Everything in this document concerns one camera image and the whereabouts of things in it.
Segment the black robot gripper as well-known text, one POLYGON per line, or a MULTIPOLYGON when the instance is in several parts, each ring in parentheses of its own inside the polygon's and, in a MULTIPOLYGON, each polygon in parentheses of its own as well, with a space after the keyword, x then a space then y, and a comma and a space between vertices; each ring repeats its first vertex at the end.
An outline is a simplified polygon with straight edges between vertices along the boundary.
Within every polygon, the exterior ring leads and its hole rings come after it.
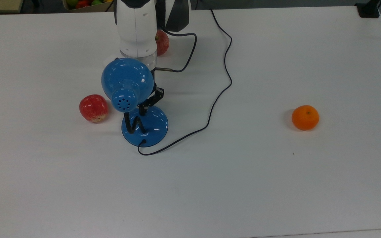
POLYGON ((144 101, 144 104, 139 104, 139 115, 140 116, 145 116, 147 112, 147 107, 153 106, 155 103, 160 101, 164 97, 164 89, 157 87, 157 83, 155 81, 155 71, 157 69, 153 69, 151 71, 151 74, 154 79, 154 87, 153 87, 153 96, 150 98, 146 99, 144 101))

